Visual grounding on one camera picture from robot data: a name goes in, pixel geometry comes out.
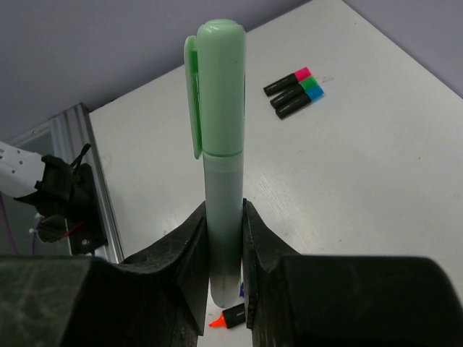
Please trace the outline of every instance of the highlighter cap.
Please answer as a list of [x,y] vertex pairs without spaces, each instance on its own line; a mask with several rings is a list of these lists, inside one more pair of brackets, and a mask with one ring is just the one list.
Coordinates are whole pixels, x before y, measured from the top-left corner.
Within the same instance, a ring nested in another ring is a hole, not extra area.
[[198,159],[240,153],[245,143],[246,33],[232,20],[211,20],[184,47],[193,148]]
[[320,85],[316,85],[305,92],[309,95],[312,102],[321,98],[323,96],[323,89],[321,89]]
[[318,83],[314,77],[306,78],[305,80],[299,82],[304,90],[310,90],[315,87]]

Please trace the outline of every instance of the white table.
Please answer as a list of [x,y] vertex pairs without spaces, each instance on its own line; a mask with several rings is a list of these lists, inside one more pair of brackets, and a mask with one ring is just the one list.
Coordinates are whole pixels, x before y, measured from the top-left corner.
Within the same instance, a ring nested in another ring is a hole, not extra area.
[[[262,87],[306,65],[326,96],[280,121]],[[249,33],[246,90],[245,197],[272,230],[302,253],[431,257],[463,297],[461,98],[339,0]],[[184,68],[91,120],[128,256],[204,199]],[[250,331],[206,327],[198,345],[225,343]]]

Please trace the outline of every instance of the pink marker cap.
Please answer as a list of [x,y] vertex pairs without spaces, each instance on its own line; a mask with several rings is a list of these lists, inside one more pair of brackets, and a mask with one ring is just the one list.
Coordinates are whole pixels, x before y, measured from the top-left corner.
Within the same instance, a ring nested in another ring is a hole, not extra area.
[[307,77],[309,77],[311,74],[312,72],[310,72],[308,67],[303,67],[301,70],[297,70],[294,73],[294,76],[296,76],[298,82],[301,82],[302,80],[305,80]]

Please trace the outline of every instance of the orange marker tip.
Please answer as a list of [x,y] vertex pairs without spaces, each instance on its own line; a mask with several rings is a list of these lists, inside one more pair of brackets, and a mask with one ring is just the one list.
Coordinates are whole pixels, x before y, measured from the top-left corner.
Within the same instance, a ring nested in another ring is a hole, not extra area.
[[214,320],[211,324],[209,324],[209,326],[210,327],[226,327],[224,314],[222,313],[220,317],[217,320]]

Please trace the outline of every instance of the orange marker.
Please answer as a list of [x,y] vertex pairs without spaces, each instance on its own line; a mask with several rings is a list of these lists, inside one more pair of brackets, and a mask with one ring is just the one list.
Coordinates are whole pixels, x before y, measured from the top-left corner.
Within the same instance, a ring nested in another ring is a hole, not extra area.
[[220,317],[209,324],[209,326],[226,327],[227,329],[230,329],[231,327],[236,327],[244,322],[246,322],[245,304],[240,304],[222,311]]

